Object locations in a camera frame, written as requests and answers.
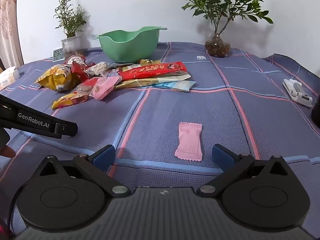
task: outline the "pink package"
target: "pink package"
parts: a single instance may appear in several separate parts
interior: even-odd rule
[[[174,156],[182,160],[202,161],[200,133],[202,124],[191,122],[179,123],[179,146]]]
[[[91,90],[94,99],[102,100],[108,95],[118,81],[118,77],[101,77]]]

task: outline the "curtain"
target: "curtain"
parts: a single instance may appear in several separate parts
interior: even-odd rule
[[[17,0],[1,0],[0,58],[4,67],[23,65],[17,26]]]

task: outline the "white flower pot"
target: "white flower pot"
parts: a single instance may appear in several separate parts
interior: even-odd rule
[[[74,36],[61,41],[64,52],[64,58],[67,60],[70,56],[81,53],[81,38]]]

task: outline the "white wall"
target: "white wall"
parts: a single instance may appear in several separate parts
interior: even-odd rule
[[[231,46],[266,57],[280,53],[294,58],[304,67],[320,74],[320,0],[265,0],[275,22],[254,23],[236,19],[223,33]],[[204,43],[212,33],[210,23],[202,16],[180,7],[185,0],[74,0],[90,15],[84,37],[86,47],[99,47],[94,36],[116,29],[134,31],[142,26],[167,27],[160,41]],[[58,0],[17,0],[18,31],[25,63],[52,56],[65,38],[55,29],[53,18]]]

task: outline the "bed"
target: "bed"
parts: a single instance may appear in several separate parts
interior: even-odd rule
[[[100,48],[87,50],[85,56],[87,62],[112,63]],[[112,144],[116,161],[107,173],[132,190],[137,186],[198,188],[222,172],[211,157],[213,145],[219,143],[256,159],[282,155],[311,200],[303,227],[320,237],[320,129],[311,120],[311,110],[292,102],[282,85],[283,79],[295,77],[315,101],[319,78],[285,56],[261,59],[232,49],[229,57],[215,58],[206,54],[203,45],[194,43],[159,43],[151,59],[182,61],[196,85],[190,92],[120,89],[103,101],[92,99],[53,111],[50,105],[63,94],[34,81],[57,63],[43,59],[19,69],[21,77],[1,94],[76,122],[79,132],[73,138],[53,139],[8,131],[9,146],[17,155],[11,160],[0,158],[1,218],[6,221],[14,193],[46,155],[69,160]],[[174,156],[179,122],[202,124],[201,162]],[[12,224],[15,233],[25,228],[17,210]]]

